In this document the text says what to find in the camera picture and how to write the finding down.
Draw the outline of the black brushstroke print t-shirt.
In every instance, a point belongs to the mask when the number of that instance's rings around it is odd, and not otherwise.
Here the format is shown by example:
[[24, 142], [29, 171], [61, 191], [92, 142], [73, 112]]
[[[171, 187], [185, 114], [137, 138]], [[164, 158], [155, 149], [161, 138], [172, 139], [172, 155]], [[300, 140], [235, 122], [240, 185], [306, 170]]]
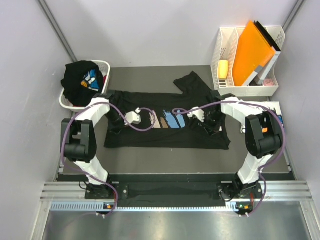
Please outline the black brushstroke print t-shirt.
[[196, 118], [172, 113], [175, 108], [190, 110], [210, 104], [213, 90], [193, 71], [173, 83], [180, 94], [115, 91], [119, 97], [116, 105], [119, 110], [125, 113], [137, 108], [148, 110], [140, 112], [141, 123], [137, 125], [140, 131], [127, 126], [120, 133], [115, 133], [108, 126], [104, 147], [228, 150], [231, 141], [226, 130], [226, 116], [222, 121], [222, 132], [209, 135]]

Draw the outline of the black daisy print t-shirt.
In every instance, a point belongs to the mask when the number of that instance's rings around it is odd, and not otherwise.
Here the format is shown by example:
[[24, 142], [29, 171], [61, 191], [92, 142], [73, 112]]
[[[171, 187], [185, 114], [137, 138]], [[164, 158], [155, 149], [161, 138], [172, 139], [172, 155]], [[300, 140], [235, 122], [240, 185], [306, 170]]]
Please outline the black daisy print t-shirt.
[[87, 106], [96, 94], [102, 93], [104, 76], [93, 61], [81, 60], [65, 66], [61, 80], [64, 96], [76, 107]]

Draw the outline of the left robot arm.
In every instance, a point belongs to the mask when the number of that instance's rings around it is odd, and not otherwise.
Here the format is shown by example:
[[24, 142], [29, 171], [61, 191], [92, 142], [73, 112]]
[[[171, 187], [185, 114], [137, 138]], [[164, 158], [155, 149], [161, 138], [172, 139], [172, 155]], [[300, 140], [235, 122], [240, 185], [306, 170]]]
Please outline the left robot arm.
[[121, 114], [116, 110], [120, 98], [114, 90], [105, 94], [98, 93], [91, 102], [82, 107], [73, 119], [65, 118], [61, 122], [61, 149], [63, 156], [77, 165], [87, 176], [91, 185], [96, 186], [96, 192], [102, 198], [109, 198], [114, 191], [109, 173], [102, 167], [97, 157], [96, 124], [103, 118], [108, 119], [112, 132], [118, 134], [127, 127]]

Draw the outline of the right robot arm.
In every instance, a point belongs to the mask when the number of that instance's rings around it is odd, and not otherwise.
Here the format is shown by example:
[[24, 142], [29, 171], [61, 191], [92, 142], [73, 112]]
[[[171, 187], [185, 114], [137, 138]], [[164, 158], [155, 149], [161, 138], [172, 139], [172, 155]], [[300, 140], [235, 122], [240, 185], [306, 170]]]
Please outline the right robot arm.
[[261, 102], [248, 102], [233, 94], [220, 95], [212, 91], [209, 102], [214, 103], [202, 110], [201, 123], [213, 136], [223, 130], [223, 119], [230, 116], [245, 128], [247, 156], [231, 183], [218, 185], [221, 198], [230, 201], [234, 197], [245, 198], [253, 191], [268, 161], [284, 146], [284, 127], [277, 114]]

